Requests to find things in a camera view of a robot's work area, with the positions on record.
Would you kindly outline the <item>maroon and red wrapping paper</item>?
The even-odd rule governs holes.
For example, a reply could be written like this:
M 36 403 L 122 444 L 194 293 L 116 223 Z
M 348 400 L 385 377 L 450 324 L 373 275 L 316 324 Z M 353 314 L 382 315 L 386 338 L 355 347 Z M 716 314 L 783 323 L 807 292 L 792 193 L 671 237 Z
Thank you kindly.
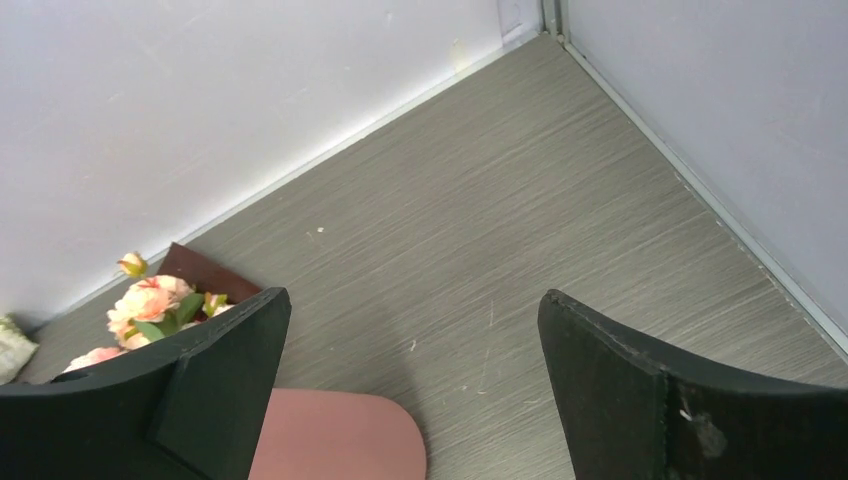
M 200 293 L 225 294 L 231 304 L 262 291 L 250 280 L 178 243 L 170 245 L 157 273 L 181 278 Z

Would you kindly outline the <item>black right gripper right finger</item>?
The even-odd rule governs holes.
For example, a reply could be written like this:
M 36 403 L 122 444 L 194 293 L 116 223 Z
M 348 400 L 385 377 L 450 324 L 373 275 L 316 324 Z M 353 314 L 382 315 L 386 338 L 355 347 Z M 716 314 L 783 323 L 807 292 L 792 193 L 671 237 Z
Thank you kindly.
M 558 290 L 537 321 L 579 479 L 843 479 L 847 393 L 721 364 Z

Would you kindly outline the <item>pink flower bouquet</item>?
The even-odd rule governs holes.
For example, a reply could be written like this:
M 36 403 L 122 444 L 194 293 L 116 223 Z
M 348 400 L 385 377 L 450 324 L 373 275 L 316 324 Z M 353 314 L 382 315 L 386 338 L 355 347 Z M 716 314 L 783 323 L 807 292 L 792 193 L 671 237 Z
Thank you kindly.
M 66 372 L 112 360 L 233 307 L 225 294 L 200 293 L 185 280 L 172 275 L 150 275 L 147 261 L 137 252 L 125 254 L 118 265 L 135 282 L 107 312 L 108 331 L 114 335 L 117 345 L 95 348 L 71 360 Z

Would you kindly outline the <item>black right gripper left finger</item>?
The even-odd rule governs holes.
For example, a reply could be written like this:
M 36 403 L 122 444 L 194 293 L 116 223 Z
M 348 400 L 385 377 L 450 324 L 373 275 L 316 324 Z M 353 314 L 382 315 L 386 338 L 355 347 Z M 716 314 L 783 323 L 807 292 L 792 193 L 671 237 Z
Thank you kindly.
M 46 384 L 1 389 L 5 479 L 245 479 L 292 306 L 269 288 Z

